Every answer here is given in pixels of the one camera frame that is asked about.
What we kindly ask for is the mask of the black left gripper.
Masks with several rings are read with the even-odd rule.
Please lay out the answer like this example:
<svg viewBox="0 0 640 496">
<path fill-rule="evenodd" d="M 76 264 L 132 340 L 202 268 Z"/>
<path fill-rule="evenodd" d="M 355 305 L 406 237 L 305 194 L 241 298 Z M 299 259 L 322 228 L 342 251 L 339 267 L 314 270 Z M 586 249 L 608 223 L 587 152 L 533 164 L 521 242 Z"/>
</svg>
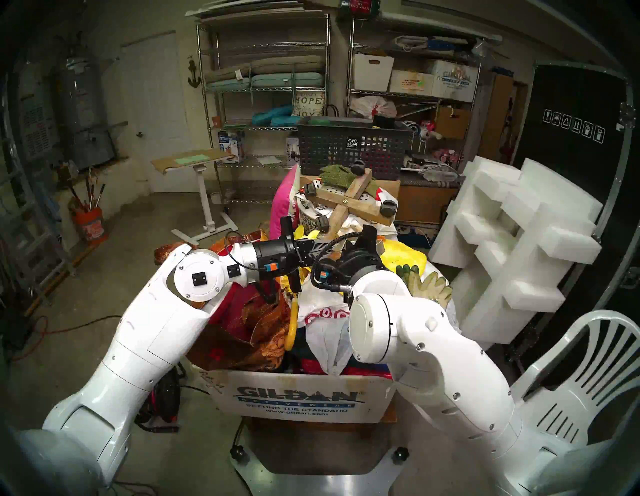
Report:
<svg viewBox="0 0 640 496">
<path fill-rule="evenodd" d="M 258 280 L 262 282 L 286 276 L 291 293 L 297 294 L 302 290 L 300 268 L 304 263 L 315 263 L 324 256 L 322 249 L 329 241 L 300 239 L 298 246 L 290 216 L 280 218 L 280 230 L 278 239 L 253 244 L 257 255 Z"/>
</svg>

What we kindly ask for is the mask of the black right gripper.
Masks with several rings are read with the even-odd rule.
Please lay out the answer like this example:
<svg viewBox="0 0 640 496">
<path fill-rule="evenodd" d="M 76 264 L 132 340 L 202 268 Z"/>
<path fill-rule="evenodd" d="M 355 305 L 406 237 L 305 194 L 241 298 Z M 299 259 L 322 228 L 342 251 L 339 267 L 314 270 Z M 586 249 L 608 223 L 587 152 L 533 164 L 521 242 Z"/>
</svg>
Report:
<svg viewBox="0 0 640 496">
<path fill-rule="evenodd" d="M 359 278 L 385 271 L 377 241 L 377 230 L 372 225 L 329 241 L 322 249 L 324 256 L 312 265 L 312 285 L 332 293 L 351 293 Z"/>
</svg>

